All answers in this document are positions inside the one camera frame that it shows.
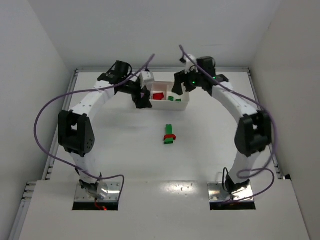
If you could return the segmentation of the red rounded lego brick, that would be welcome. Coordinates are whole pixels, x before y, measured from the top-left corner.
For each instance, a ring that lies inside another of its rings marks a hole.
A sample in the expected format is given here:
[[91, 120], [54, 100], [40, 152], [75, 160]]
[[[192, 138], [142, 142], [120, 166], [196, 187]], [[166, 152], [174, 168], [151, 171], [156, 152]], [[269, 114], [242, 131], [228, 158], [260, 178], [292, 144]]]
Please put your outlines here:
[[152, 95], [153, 100], [161, 101], [165, 99], [165, 94], [163, 92], [157, 92]]

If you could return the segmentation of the green number lego brick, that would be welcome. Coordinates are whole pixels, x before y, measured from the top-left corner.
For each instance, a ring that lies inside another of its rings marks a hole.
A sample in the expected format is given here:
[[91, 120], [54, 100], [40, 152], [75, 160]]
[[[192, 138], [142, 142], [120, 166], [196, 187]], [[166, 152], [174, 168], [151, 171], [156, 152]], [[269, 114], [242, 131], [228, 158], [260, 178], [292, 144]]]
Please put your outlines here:
[[172, 135], [173, 134], [173, 127], [171, 124], [167, 124], [165, 126], [165, 134], [166, 135]]

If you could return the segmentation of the red green rounded lego stack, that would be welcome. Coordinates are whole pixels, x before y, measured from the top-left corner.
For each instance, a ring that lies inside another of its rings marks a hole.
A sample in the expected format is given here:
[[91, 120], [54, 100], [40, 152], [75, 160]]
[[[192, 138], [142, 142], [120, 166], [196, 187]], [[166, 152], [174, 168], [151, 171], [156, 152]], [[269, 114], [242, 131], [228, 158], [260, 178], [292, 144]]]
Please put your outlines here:
[[176, 140], [176, 135], [175, 134], [166, 134], [164, 137], [163, 137], [163, 141], [164, 141], [164, 144], [173, 144], [174, 141]]

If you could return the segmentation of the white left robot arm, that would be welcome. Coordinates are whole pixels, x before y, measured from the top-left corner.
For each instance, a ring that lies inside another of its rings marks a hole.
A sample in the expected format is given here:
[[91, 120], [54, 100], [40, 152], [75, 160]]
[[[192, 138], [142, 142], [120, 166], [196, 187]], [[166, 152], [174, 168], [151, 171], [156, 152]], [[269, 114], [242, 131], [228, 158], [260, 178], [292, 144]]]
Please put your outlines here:
[[80, 103], [58, 115], [58, 143], [73, 158], [81, 188], [93, 197], [102, 192], [105, 184], [93, 154], [95, 135], [92, 120], [118, 92], [131, 95], [138, 109], [152, 107], [146, 83], [154, 81], [153, 73], [145, 68], [136, 75], [136, 80], [131, 79], [132, 75], [129, 63], [116, 61], [111, 69], [97, 78], [93, 90]]

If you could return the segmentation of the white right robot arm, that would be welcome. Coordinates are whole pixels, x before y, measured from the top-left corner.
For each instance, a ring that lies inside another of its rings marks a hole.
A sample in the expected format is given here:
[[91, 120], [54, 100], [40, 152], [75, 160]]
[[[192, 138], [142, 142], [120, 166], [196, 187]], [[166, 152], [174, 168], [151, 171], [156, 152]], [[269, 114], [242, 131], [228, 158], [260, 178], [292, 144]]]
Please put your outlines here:
[[212, 57], [195, 58], [188, 54], [180, 62], [184, 64], [184, 70], [174, 74], [172, 92], [181, 96], [183, 91], [202, 88], [220, 102], [237, 123], [234, 137], [236, 157], [231, 170], [222, 180], [224, 190], [232, 194], [249, 185], [250, 173], [257, 158], [271, 143], [271, 118], [264, 110], [251, 106], [233, 91], [230, 80], [216, 73]]

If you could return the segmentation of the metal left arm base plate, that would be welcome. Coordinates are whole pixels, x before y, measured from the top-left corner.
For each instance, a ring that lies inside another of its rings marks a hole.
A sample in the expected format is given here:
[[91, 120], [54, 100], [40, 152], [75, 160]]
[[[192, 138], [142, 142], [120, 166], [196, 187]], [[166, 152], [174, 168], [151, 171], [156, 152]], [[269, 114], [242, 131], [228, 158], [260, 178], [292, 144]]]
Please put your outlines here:
[[75, 203], [115, 203], [119, 200], [121, 183], [114, 181], [100, 182], [97, 187], [85, 188], [77, 184], [74, 195]]

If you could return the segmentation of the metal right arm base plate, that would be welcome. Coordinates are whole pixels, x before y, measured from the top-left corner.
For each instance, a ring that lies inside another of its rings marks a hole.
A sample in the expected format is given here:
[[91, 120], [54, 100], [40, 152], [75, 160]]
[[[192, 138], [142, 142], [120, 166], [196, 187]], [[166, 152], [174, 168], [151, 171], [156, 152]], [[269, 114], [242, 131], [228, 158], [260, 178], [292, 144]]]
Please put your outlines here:
[[209, 182], [207, 187], [210, 203], [254, 202], [251, 184], [232, 193], [223, 189], [222, 182]]

